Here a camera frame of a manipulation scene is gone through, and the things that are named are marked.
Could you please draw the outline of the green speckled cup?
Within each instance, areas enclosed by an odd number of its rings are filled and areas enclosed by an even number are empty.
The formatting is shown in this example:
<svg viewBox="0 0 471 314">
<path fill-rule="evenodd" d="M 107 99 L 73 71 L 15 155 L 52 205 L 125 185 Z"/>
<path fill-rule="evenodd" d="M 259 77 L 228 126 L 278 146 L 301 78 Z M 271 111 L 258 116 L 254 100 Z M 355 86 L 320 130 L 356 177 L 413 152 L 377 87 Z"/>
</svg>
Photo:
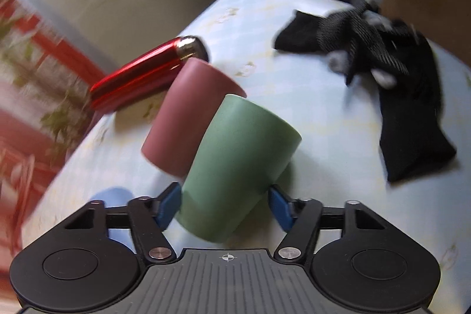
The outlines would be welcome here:
<svg viewBox="0 0 471 314">
<path fill-rule="evenodd" d="M 301 141 L 276 114 L 227 95 L 184 181 L 178 223 L 207 242 L 225 242 L 281 176 Z"/>
</svg>

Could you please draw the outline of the blue cup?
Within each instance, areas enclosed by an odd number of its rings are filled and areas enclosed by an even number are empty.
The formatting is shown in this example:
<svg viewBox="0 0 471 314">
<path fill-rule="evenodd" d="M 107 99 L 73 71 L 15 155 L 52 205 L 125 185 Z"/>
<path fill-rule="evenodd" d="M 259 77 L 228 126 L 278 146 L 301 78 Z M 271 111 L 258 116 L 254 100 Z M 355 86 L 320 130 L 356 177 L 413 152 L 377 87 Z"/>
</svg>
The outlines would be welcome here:
<svg viewBox="0 0 471 314">
<path fill-rule="evenodd" d="M 103 201 L 105 207 L 126 206 L 132 199 L 134 194 L 124 187 L 110 187 L 90 197 L 91 201 Z"/>
</svg>

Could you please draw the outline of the pink cup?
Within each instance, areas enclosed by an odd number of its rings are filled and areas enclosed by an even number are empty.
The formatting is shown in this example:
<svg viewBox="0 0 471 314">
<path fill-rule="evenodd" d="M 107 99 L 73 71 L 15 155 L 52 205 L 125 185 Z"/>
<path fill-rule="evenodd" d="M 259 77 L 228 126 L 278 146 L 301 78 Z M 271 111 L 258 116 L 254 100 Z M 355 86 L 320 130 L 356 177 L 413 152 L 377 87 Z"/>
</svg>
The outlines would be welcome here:
<svg viewBox="0 0 471 314">
<path fill-rule="evenodd" d="M 246 92 L 223 72 L 197 58 L 188 59 L 168 90 L 141 152 L 163 172 L 188 172 L 208 125 L 228 94 Z"/>
</svg>

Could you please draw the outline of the floral checked bed sheet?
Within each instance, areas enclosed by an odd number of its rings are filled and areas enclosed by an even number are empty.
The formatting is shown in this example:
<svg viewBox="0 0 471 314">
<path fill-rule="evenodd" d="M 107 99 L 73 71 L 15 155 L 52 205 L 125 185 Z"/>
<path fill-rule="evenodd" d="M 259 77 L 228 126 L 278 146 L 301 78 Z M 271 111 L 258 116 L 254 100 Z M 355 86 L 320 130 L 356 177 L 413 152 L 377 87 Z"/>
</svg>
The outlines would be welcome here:
<svg viewBox="0 0 471 314">
<path fill-rule="evenodd" d="M 272 48 L 295 10 L 324 15 L 341 7 L 335 0 L 217 0 L 185 33 L 201 36 L 215 67 L 301 134 L 280 185 L 295 198 L 316 198 L 326 206 L 351 199 L 369 206 L 437 258 L 442 280 L 431 310 L 463 313 L 470 306 L 470 70 L 435 49 L 442 127 L 457 158 L 441 173 L 390 185 L 378 146 L 381 114 L 374 83 L 357 77 L 346 85 L 323 58 Z M 140 152 L 163 98 L 143 99 L 97 123 L 24 224 L 25 244 L 101 190 L 123 187 L 135 196 L 155 196 L 170 184 L 171 177 Z"/>
</svg>

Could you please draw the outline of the black grey sock pile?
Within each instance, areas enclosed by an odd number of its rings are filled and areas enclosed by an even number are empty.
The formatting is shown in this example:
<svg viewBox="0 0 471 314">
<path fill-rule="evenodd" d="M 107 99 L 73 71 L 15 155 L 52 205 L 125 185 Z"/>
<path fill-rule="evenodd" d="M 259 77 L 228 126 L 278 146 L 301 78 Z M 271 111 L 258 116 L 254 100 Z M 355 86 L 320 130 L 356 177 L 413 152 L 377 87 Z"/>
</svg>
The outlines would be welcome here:
<svg viewBox="0 0 471 314">
<path fill-rule="evenodd" d="M 370 75 L 378 86 L 379 140 L 388 182 L 447 167 L 457 149 L 442 131 L 442 85 L 434 51 L 422 33 L 379 13 L 374 0 L 319 17 L 296 11 L 278 33 L 274 48 L 322 53 L 331 71 L 351 84 Z"/>
</svg>

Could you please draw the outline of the red metallic bottle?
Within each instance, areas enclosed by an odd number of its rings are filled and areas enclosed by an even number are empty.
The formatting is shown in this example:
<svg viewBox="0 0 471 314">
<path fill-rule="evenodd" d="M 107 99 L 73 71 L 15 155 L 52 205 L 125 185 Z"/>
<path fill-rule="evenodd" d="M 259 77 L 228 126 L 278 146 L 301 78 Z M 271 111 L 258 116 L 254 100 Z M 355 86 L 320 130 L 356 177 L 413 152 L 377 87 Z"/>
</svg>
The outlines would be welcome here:
<svg viewBox="0 0 471 314">
<path fill-rule="evenodd" d="M 209 61 L 204 42 L 198 36 L 177 36 L 95 83 L 89 91 L 90 105 L 106 114 L 168 88 L 191 57 Z"/>
</svg>

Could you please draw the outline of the printed room backdrop curtain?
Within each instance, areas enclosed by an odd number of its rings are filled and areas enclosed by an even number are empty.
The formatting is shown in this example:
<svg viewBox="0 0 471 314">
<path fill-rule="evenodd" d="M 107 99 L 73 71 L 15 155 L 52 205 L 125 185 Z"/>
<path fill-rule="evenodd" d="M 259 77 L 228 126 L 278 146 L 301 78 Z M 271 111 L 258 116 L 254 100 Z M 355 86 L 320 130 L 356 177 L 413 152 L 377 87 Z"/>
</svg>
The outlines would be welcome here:
<svg viewBox="0 0 471 314">
<path fill-rule="evenodd" d="M 21 0 L 1 0 L 1 271 L 21 227 L 95 124 L 103 72 Z"/>
</svg>

